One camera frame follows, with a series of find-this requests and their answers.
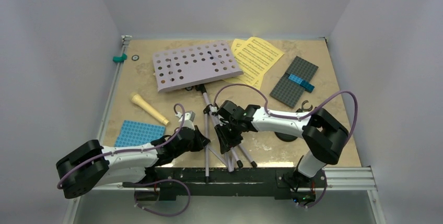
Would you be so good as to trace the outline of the cream yellow microphone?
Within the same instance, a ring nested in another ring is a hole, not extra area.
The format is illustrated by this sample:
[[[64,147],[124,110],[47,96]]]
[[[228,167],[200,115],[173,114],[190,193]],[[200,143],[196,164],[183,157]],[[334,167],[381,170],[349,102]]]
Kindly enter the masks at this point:
[[[170,121],[165,116],[163,116],[159,111],[157,111],[154,107],[152,107],[138,93],[135,93],[135,92],[131,93],[130,100],[133,104],[139,106],[145,112],[147,112],[149,115],[151,115],[159,123],[163,124],[164,126],[168,126],[170,124]]]

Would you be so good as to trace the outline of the aluminium left frame rail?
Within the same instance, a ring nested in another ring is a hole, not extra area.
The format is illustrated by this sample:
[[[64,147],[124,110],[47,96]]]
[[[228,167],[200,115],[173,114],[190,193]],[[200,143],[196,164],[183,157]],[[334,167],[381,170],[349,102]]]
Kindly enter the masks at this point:
[[[123,35],[121,37],[122,37],[122,47],[121,47],[120,53],[126,54],[128,48],[129,48],[129,43],[133,39],[133,37],[129,36],[129,35]],[[98,132],[97,132],[97,136],[96,136],[96,139],[99,141],[100,144],[103,142],[103,138],[106,134],[106,129],[107,129],[107,125],[108,125],[108,118],[109,118],[109,114],[112,110],[114,95],[115,95],[115,91],[118,87],[118,82],[119,82],[119,79],[121,76],[121,68],[122,68],[124,62],[118,62],[118,63],[114,63],[114,64],[115,64],[116,69],[114,71],[113,78],[111,79],[111,85],[110,85],[108,97],[107,97],[107,100],[106,100],[106,103],[104,106],[104,111],[103,111],[103,114],[101,117],[100,125],[98,127]],[[64,219],[63,219],[62,223],[74,223],[75,216],[76,216],[80,201],[81,201],[80,197],[69,200],[68,207],[65,212]]]

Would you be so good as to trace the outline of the teal plastic clip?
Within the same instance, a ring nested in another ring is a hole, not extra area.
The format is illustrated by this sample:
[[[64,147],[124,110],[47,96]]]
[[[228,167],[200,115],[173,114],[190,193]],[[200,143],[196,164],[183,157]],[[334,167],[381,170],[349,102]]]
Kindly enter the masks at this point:
[[[127,60],[127,55],[125,53],[122,53],[121,56],[114,56],[112,58],[112,61],[114,63],[123,63]]]

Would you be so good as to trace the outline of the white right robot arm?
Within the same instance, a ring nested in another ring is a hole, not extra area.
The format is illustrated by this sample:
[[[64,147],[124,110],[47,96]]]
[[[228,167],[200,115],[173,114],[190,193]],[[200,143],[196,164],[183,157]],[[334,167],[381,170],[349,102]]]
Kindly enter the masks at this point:
[[[241,143],[245,132],[275,132],[303,139],[309,150],[293,172],[294,181],[301,186],[327,164],[338,163],[349,137],[346,127],[323,108],[283,112],[250,104],[244,109],[226,100],[215,114],[220,120],[215,129],[222,153]]]

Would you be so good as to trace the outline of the black front mounting rail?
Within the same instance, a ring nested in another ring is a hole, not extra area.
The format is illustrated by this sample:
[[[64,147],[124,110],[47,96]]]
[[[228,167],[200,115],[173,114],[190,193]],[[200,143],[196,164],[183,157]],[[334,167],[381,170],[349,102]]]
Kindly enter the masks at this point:
[[[140,182],[124,182],[124,188],[134,188],[141,194],[136,199],[147,201],[144,189],[151,191],[161,201],[174,201],[177,196],[234,196],[273,197],[297,199],[301,202],[316,199],[316,189],[325,186],[318,172],[312,179],[295,174],[294,168],[210,168],[209,177],[204,168],[150,168]]]

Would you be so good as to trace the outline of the dark grey studded baseplate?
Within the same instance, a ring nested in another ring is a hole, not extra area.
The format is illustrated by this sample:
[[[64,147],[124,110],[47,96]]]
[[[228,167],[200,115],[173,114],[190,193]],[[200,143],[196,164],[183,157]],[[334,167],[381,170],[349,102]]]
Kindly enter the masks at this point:
[[[296,56],[272,89],[271,98],[294,108],[304,92],[313,92],[311,80],[317,70],[317,65]]]

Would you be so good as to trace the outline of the yellow sheet music page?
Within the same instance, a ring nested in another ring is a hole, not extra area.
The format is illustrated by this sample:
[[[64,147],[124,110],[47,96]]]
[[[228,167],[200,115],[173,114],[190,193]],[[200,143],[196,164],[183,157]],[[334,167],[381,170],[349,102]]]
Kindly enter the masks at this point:
[[[269,42],[250,37],[247,45],[243,45],[243,54],[250,54],[250,63],[255,70],[266,73],[283,55],[284,52]]]
[[[251,85],[254,88],[260,90],[263,82],[263,74],[260,71],[255,70],[250,63],[250,54],[243,54],[243,45],[247,45],[248,40],[234,39],[231,45],[232,53],[238,63],[240,69],[243,71],[242,75],[224,79],[228,83],[241,83]]]

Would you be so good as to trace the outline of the light blue studded baseplate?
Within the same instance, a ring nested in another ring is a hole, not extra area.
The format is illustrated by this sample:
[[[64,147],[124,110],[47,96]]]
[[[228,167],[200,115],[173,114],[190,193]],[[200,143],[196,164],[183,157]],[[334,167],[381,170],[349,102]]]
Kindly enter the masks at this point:
[[[161,138],[165,130],[164,126],[125,120],[114,147],[144,145]]]

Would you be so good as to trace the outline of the blue brick on baseplate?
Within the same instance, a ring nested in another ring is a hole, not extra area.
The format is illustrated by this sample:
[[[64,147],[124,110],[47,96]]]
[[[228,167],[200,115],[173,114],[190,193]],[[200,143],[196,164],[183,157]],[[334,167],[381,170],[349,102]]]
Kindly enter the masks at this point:
[[[312,85],[310,82],[294,75],[294,74],[290,74],[288,76],[288,79],[291,80],[292,82],[298,84],[300,87],[302,87],[306,92],[313,92],[315,86]]]

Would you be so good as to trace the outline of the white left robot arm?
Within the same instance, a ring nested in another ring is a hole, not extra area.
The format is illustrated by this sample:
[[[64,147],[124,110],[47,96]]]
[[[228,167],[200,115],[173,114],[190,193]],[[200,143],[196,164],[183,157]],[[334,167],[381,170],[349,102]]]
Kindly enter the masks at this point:
[[[113,183],[154,184],[156,173],[150,169],[171,163],[185,152],[203,150],[211,141],[198,127],[183,127],[172,136],[165,135],[140,146],[102,146],[89,140],[56,163],[57,189],[65,198],[82,196],[94,187]]]

